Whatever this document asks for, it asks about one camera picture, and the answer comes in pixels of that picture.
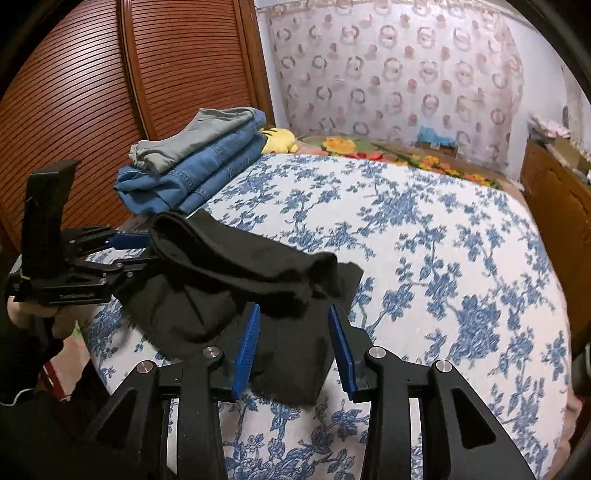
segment metal screw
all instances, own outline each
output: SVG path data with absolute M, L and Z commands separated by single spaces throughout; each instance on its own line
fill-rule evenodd
M 140 363 L 138 363 L 138 366 L 135 367 L 135 369 L 141 374 L 146 374 L 150 372 L 153 368 L 154 364 L 148 360 L 141 361 Z
M 447 360 L 437 360 L 437 363 L 435 363 L 435 368 L 445 374 L 452 371 L 452 365 Z
M 216 346 L 207 346 L 203 349 L 205 358 L 216 358 L 220 354 L 220 349 Z
M 386 356 L 386 350 L 380 346 L 373 346 L 369 349 L 369 356 L 374 358 L 384 358 Z

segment human hand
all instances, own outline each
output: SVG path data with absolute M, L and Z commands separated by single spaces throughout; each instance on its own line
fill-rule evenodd
M 59 339 L 67 338 L 72 334 L 80 313 L 78 306 L 59 309 L 58 307 L 45 307 L 33 301 L 15 302 L 14 297 L 8 299 L 7 311 L 11 322 L 23 330 L 28 329 L 36 317 L 54 317 L 51 332 L 54 338 Z

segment white floral bed sheet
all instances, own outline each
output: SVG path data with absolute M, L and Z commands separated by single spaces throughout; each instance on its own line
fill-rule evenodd
M 365 271 L 350 321 L 376 345 L 430 365 L 446 358 L 509 432 L 537 476 L 550 467 L 570 382 L 560 285 L 527 210 L 507 194 L 428 171 L 315 155 L 265 155 L 205 208 L 236 228 Z M 110 263 L 140 251 L 104 251 Z M 115 299 L 83 333 L 113 392 L 143 359 L 167 363 Z M 230 479 L 360 477 L 369 404 L 353 404 L 333 366 L 315 408 L 246 393 L 220 404 Z M 168 465 L 176 471 L 173 405 Z M 420 419 L 411 402 L 413 479 Z

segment floral blanket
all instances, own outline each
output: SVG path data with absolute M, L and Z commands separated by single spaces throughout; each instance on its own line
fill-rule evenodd
M 298 139 L 298 153 L 313 155 L 331 155 L 337 157 L 373 160 L 395 165 L 405 165 L 421 170 L 435 171 L 457 179 L 469 180 L 479 185 L 500 189 L 499 182 L 487 179 L 478 173 L 465 173 L 451 168 L 435 155 L 416 155 L 401 151 L 392 144 L 356 140 L 348 137 L 321 137 L 308 135 Z
M 570 375 L 564 297 L 529 213 L 499 190 L 416 168 L 318 155 L 265 155 L 205 208 L 222 222 L 364 270 L 350 321 L 403 359 L 452 362 L 497 416 L 537 478 L 563 429 Z M 96 261 L 138 255 L 113 250 Z M 83 333 L 109 391 L 141 360 L 168 362 L 115 299 Z M 352 404 L 336 367 L 313 408 L 247 392 L 219 404 L 232 480 L 355 480 L 369 404 Z M 173 406 L 168 464 L 176 469 Z M 411 402 L 412 478 L 421 478 Z

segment curtain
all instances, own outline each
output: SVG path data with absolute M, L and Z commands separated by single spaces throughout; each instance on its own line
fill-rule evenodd
M 478 3 L 308 0 L 264 9 L 290 128 L 413 144 L 420 126 L 500 173 L 523 66 L 503 17 Z

